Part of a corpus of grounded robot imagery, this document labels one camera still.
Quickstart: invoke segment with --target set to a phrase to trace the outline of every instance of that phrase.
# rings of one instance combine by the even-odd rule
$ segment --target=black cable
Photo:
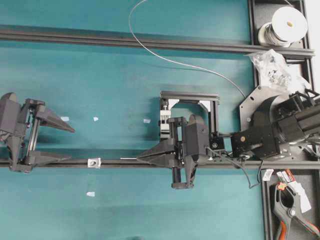
[[[236,161],[234,161],[234,160],[232,160],[232,159],[230,159],[230,158],[228,158],[228,157],[226,157],[226,156],[223,156],[222,154],[220,154],[220,153],[212,150],[210,147],[207,147],[206,149],[208,149],[208,150],[209,150],[210,152],[212,152],[213,154],[218,155],[220,158],[222,158],[222,159],[224,159],[224,160],[227,160],[229,163],[231,163],[231,164],[236,165],[237,167],[239,167],[239,168],[243,171],[244,175],[246,176],[246,179],[248,180],[249,189],[252,189],[252,188],[254,188],[254,187],[256,187],[256,186],[258,186],[258,185],[261,184],[260,179],[259,179],[259,176],[261,175],[261,170],[262,170],[264,161],[261,161],[261,164],[260,164],[260,167],[259,167],[259,171],[258,171],[258,174],[257,174],[257,181],[258,181],[258,183],[252,185],[246,169],[245,169],[241,164],[239,164],[239,163],[237,163]]]

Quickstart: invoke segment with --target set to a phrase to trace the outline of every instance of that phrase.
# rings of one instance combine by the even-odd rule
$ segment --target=wire
[[[236,161],[234,161],[234,160],[232,160],[232,159],[230,159],[230,158],[228,158],[228,157],[226,157],[226,156],[223,156],[222,154],[220,154],[220,153],[212,150],[210,147],[206,147],[206,149],[208,149],[208,150],[209,150],[210,152],[212,152],[213,154],[218,155],[220,158],[222,158],[222,159],[224,159],[224,160],[227,160],[229,163],[231,163],[231,164],[236,165],[237,167],[239,167],[239,168],[243,171],[244,175],[246,176],[246,179],[248,180],[249,189],[252,189],[252,188],[260,185],[261,182],[260,182],[259,176],[260,176],[260,174],[261,174],[261,170],[262,170],[264,161],[261,161],[261,164],[260,164],[260,167],[259,167],[259,171],[258,171],[258,174],[257,174],[257,181],[258,181],[258,183],[252,185],[246,169],[245,169],[241,164],[239,164],[239,163],[237,163]]]
[[[227,78],[226,76],[224,76],[224,75],[222,75],[222,74],[220,74],[220,73],[218,73],[218,72],[215,72],[215,71],[206,69],[206,68],[204,68],[204,67],[200,67],[200,66],[196,66],[196,65],[191,65],[191,64],[186,64],[186,63],[183,63],[183,62],[179,62],[179,61],[174,61],[174,60],[168,59],[168,58],[166,58],[166,57],[163,57],[163,56],[160,56],[160,55],[156,54],[155,52],[153,52],[153,51],[151,51],[149,48],[147,48],[145,45],[143,45],[143,44],[140,42],[140,40],[136,37],[136,35],[135,35],[135,33],[134,33],[133,29],[132,29],[132,26],[131,26],[131,16],[132,16],[132,13],[135,11],[135,9],[136,9],[139,5],[143,4],[143,3],[146,2],[146,1],[147,1],[147,0],[142,0],[142,1],[138,2],[138,3],[131,9],[130,14],[129,14],[129,17],[128,17],[128,24],[129,24],[129,28],[130,28],[130,32],[131,32],[132,36],[135,38],[135,40],[136,40],[145,50],[147,50],[147,51],[148,51],[149,53],[151,53],[152,55],[154,55],[154,56],[156,56],[156,57],[158,57],[158,58],[160,58],[160,59],[162,59],[162,60],[168,61],[168,62],[170,62],[170,63],[179,64],[179,65],[183,65],[183,66],[186,66],[186,67],[203,70],[203,71],[206,71],[206,72],[208,72],[208,73],[212,73],[212,74],[214,74],[214,75],[217,75],[217,76],[219,76],[219,77],[221,77],[221,78],[229,81],[233,86],[236,87],[236,89],[238,89],[238,91],[241,93],[241,95],[242,95],[244,98],[246,98],[246,95],[245,95],[244,92],[240,89],[240,87],[239,87],[236,83],[234,83],[232,80],[230,80],[229,78]]]

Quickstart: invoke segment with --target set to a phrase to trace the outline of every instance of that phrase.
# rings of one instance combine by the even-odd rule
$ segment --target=spool of wire
[[[260,28],[258,41],[262,46],[288,48],[300,41],[307,31],[308,23],[304,15],[293,7],[284,6],[274,13],[271,22]]]

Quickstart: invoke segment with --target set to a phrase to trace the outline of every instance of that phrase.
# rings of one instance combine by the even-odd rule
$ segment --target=teal fabric
[[[129,32],[139,0],[1,1],[0,24]],[[132,16],[137,33],[249,43],[247,0],[148,0]]]
[[[0,3],[1,24],[128,32],[136,1]],[[150,0],[132,20],[144,34],[250,40],[246,0]],[[253,90],[246,56],[156,52],[225,74],[245,94]],[[74,158],[135,157],[157,144],[160,91],[219,94],[220,131],[240,129],[243,97],[230,83],[143,49],[0,41],[0,72],[0,95],[15,92],[20,103],[42,100],[69,117],[76,133],[42,127],[38,148]],[[185,105],[172,111],[175,117],[191,113],[204,114]],[[256,171],[249,173],[254,181]],[[239,170],[199,169],[195,188],[181,191],[170,188],[169,169],[39,168],[18,174],[2,168],[0,174],[5,240],[264,239],[261,189],[249,190]]]
[[[240,170],[201,169],[189,190],[170,188],[169,169],[0,174],[1,239],[264,239],[261,190]]]

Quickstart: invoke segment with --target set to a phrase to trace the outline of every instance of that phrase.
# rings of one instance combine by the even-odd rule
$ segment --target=clear plastic bag
[[[261,51],[248,54],[260,74],[260,85],[285,93],[305,92],[311,85],[300,75],[294,73],[287,65],[285,58],[275,52]]]

